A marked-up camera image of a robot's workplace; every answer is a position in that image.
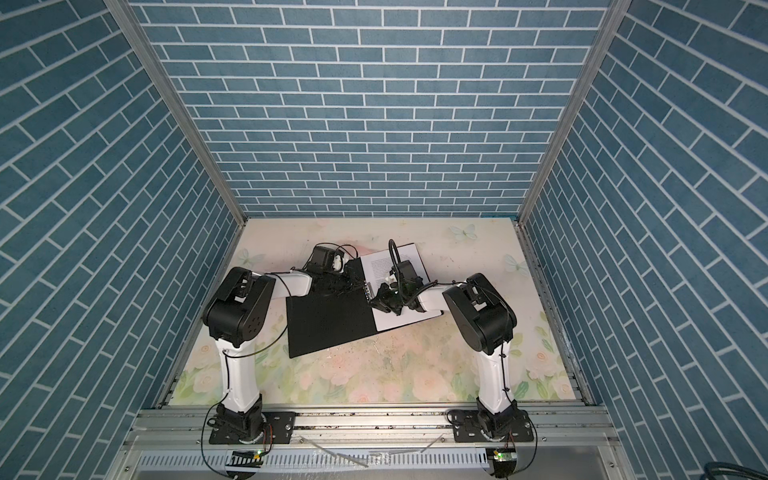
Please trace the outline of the text paper sheet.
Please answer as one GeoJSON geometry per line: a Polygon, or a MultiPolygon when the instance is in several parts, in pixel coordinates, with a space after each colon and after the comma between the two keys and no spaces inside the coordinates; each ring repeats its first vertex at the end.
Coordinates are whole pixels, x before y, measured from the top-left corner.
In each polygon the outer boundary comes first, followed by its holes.
{"type": "Polygon", "coordinates": [[[397,245],[393,239],[380,252],[361,258],[365,292],[378,332],[396,329],[441,316],[434,302],[422,293],[440,293],[430,280],[414,243],[397,245]]]}

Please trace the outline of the red folder with black inside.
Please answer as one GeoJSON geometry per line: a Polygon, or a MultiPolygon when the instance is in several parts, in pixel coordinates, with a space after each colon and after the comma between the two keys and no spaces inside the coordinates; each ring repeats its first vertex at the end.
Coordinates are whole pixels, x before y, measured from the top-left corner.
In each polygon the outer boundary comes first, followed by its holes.
{"type": "MultiPolygon", "coordinates": [[[[345,245],[327,242],[318,245],[338,247],[345,253],[344,265],[356,267],[363,275],[361,258],[350,254],[345,245]]],[[[340,296],[310,294],[287,298],[289,356],[296,358],[330,347],[343,345],[379,333],[364,287],[340,296]]]]}

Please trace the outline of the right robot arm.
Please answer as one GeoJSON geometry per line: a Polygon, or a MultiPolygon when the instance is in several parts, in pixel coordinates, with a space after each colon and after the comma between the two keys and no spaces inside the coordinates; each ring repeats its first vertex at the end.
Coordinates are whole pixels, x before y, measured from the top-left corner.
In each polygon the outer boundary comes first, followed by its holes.
{"type": "Polygon", "coordinates": [[[424,283],[418,276],[384,282],[368,295],[368,303],[397,316],[406,310],[450,313],[465,343],[477,353],[478,409],[493,418],[517,408],[507,366],[517,317],[483,274],[450,283],[424,283]]]}

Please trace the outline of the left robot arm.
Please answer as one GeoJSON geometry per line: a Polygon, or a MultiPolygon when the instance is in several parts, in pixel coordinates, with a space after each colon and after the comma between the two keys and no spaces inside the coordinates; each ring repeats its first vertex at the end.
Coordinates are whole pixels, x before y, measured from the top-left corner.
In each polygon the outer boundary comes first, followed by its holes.
{"type": "Polygon", "coordinates": [[[364,284],[362,274],[354,270],[256,273],[243,267],[232,268],[203,315],[203,323],[215,340],[225,379],[221,408],[244,414],[261,400],[253,356],[257,352],[256,337],[273,300],[310,294],[340,296],[360,290],[364,284]]]}

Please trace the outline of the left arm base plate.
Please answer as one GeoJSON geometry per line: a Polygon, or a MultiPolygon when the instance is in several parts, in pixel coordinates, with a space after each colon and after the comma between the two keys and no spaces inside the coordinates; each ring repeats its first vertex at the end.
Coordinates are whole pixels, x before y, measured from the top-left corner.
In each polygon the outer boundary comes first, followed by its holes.
{"type": "Polygon", "coordinates": [[[212,445],[289,444],[296,413],[291,411],[239,414],[225,411],[207,420],[212,445]]]}

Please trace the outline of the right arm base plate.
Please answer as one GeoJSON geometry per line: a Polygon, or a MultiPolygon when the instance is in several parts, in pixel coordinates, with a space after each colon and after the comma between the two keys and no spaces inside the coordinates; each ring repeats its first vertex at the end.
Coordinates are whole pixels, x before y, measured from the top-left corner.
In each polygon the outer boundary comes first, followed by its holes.
{"type": "Polygon", "coordinates": [[[492,414],[478,410],[448,410],[446,420],[456,443],[531,442],[535,438],[528,413],[509,408],[492,414]]]}

